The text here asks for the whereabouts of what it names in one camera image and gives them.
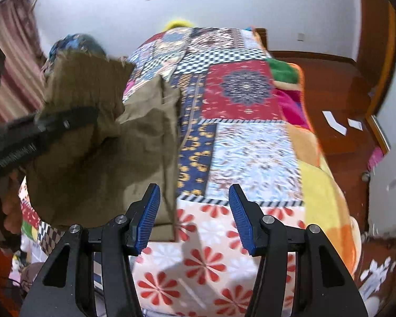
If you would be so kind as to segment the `person left hand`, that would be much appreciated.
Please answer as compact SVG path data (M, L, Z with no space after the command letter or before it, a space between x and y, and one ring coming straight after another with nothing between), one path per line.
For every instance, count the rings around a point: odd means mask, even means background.
M7 190L2 198L2 211L6 215L4 228L15 235L20 234L23 224L23 212L18 195L20 183L19 170L13 170L8 176Z

